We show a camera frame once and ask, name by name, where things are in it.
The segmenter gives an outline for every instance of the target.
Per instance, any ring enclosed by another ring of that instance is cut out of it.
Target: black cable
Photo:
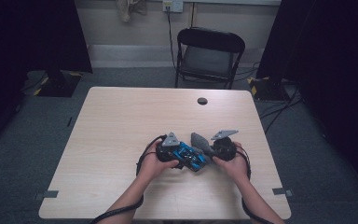
[[[251,76],[252,74],[253,74],[253,72],[252,72],[251,74],[249,74],[248,76],[246,76],[246,77],[242,77],[242,78],[239,78],[239,79],[235,79],[234,81],[236,82],[236,81],[244,80],[244,79],[248,78],[249,76]]]
[[[237,153],[240,154],[243,159],[246,161],[246,167],[247,167],[247,172],[246,174],[248,175],[249,180],[251,179],[251,162],[249,160],[249,156],[246,153],[245,149],[243,149],[243,147],[239,147],[240,149],[242,149],[242,152],[239,152],[237,150]],[[251,217],[252,219],[262,223],[262,224],[273,224],[272,222],[265,220],[262,217],[258,217],[257,215],[255,215],[254,213],[252,213],[249,208],[246,206],[245,201],[243,200],[243,198],[241,198],[241,202],[242,202],[242,209],[243,211],[246,213],[246,215],[248,215],[249,217]]]
[[[155,143],[159,138],[163,139],[167,137],[167,135],[161,135],[157,138],[155,138],[151,143],[149,143],[149,145],[147,145],[147,147],[145,148],[144,152],[142,153],[141,157],[139,158],[138,162],[136,163],[136,175],[139,174],[139,171],[141,170],[141,166],[142,166],[142,162],[144,161],[144,158],[149,155],[150,153],[155,153],[155,152],[147,152],[147,150],[153,145],[153,143]],[[112,217],[121,213],[125,213],[125,212],[129,212],[131,210],[137,209],[139,208],[142,204],[144,203],[144,195],[142,195],[141,199],[138,201],[138,203],[135,203],[133,205],[130,206],[126,206],[126,207],[122,207],[122,208],[118,208],[112,211],[108,211],[103,213],[102,215],[94,218],[90,224],[96,224],[99,221],[108,218],[108,217]]]
[[[246,73],[250,73],[250,72],[253,73],[254,71],[257,71],[258,68],[255,68],[255,65],[258,64],[258,63],[260,63],[260,62],[254,63],[254,64],[252,65],[252,69],[251,69],[251,70],[246,71],[246,72],[237,73],[237,74],[235,74],[235,75],[242,75],[242,74],[246,74]]]
[[[275,106],[279,106],[279,105],[284,105],[284,102],[280,102],[280,103],[278,103],[276,105],[272,105],[272,106],[267,107],[266,109],[263,110],[263,112],[260,113],[259,117],[260,118],[263,117],[264,113],[266,113],[269,109],[271,109],[272,107],[275,107]]]
[[[193,7],[191,8],[191,24],[190,27],[193,27],[193,20],[194,20],[194,6],[196,3],[192,3]]]
[[[43,80],[43,78],[46,76],[46,71],[43,74],[43,76],[41,78],[39,78],[34,84],[28,86],[28,87],[24,87],[23,89],[21,89],[21,91],[27,91],[29,89],[31,89],[32,87],[34,87],[37,83],[41,82]]]
[[[292,103],[291,105],[289,105],[289,107],[291,107],[291,106],[293,106],[293,105],[297,105],[297,104],[300,103],[300,102],[302,102],[302,98],[300,98],[297,102]],[[272,111],[272,112],[269,112],[269,113],[267,113],[266,115],[261,116],[260,119],[263,119],[263,118],[265,118],[265,117],[268,117],[269,115],[273,115],[273,114],[275,114],[275,113],[278,113],[278,112],[280,112],[281,110],[282,110],[282,109],[277,109],[277,110],[274,110],[274,111]]]
[[[272,124],[274,123],[274,121],[280,116],[280,114],[283,112],[284,109],[286,109],[287,107],[289,107],[290,103],[292,103],[292,101],[295,99],[296,97],[296,93],[298,91],[298,87],[296,87],[295,93],[293,93],[293,96],[290,98],[290,100],[287,102],[287,104],[279,111],[279,113],[277,114],[277,116],[275,116],[275,118],[272,120],[272,122],[269,124],[269,126],[267,127],[267,129],[264,131],[264,134],[267,134],[267,132],[269,131],[269,128],[272,126]]]
[[[169,7],[165,7],[166,11],[167,11],[167,17],[168,17],[168,25],[170,27],[170,45],[171,45],[171,56],[172,56],[172,64],[173,64],[173,68],[176,71],[176,66],[175,66],[175,59],[173,58],[173,43],[172,43],[172,31],[171,31],[171,9]]]

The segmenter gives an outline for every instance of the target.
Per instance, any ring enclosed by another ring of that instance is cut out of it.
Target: person's left hand
[[[139,171],[138,176],[146,177],[150,180],[153,180],[159,176],[164,170],[168,168],[173,168],[176,166],[179,161],[166,161],[162,162],[157,158],[156,155],[156,146],[160,141],[155,142],[150,148],[146,151],[146,156],[142,162],[141,170]]]

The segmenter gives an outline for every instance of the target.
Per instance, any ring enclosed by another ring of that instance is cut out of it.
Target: baseboard
[[[169,67],[172,66],[169,46],[89,45],[91,66],[98,67]],[[173,48],[176,61],[177,48]],[[246,49],[240,67],[260,62],[264,49]]]

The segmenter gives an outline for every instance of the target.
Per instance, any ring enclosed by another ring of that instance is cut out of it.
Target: wrist
[[[246,187],[251,184],[251,181],[249,180],[247,175],[243,175],[243,174],[235,175],[235,176],[232,176],[231,178],[237,186]]]
[[[144,185],[149,185],[153,181],[154,177],[152,175],[141,172],[136,176],[135,179]]]

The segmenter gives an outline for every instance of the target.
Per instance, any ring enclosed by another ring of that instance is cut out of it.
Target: wall
[[[176,49],[176,35],[193,21],[193,26],[209,27],[233,32],[246,43],[247,63],[258,62],[269,38],[269,32],[278,11],[276,1],[259,0],[267,5],[238,5],[184,2],[183,13],[172,13],[172,40]],[[162,11],[161,1],[147,1],[147,15],[131,14],[131,21],[118,16],[116,1],[76,0],[77,12],[86,42],[98,48],[146,46],[169,53],[169,24]]]

